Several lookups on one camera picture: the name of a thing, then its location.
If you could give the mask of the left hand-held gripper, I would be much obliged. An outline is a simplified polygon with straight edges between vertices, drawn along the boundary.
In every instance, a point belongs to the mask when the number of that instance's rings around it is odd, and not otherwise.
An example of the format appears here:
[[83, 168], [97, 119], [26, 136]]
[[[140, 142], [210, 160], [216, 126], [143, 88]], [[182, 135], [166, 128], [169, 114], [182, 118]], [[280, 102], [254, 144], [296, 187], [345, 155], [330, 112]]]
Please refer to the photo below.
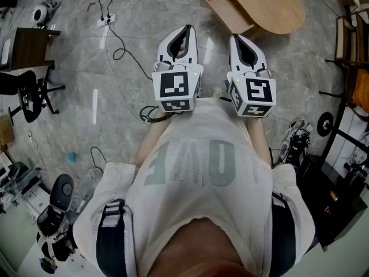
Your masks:
[[198, 63], [195, 28], [184, 25], [159, 44], [152, 73], [155, 100], [163, 112], [194, 110], [204, 67]]

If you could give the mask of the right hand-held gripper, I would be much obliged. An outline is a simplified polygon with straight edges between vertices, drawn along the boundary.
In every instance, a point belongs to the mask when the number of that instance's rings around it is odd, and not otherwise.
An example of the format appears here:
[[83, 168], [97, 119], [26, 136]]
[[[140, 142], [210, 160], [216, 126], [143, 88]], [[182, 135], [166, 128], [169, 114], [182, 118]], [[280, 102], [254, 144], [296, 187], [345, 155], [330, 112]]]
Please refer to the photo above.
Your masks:
[[233, 34], [229, 41], [228, 93], [239, 117], [267, 117], [276, 105], [276, 81], [267, 70], [265, 54], [248, 38]]

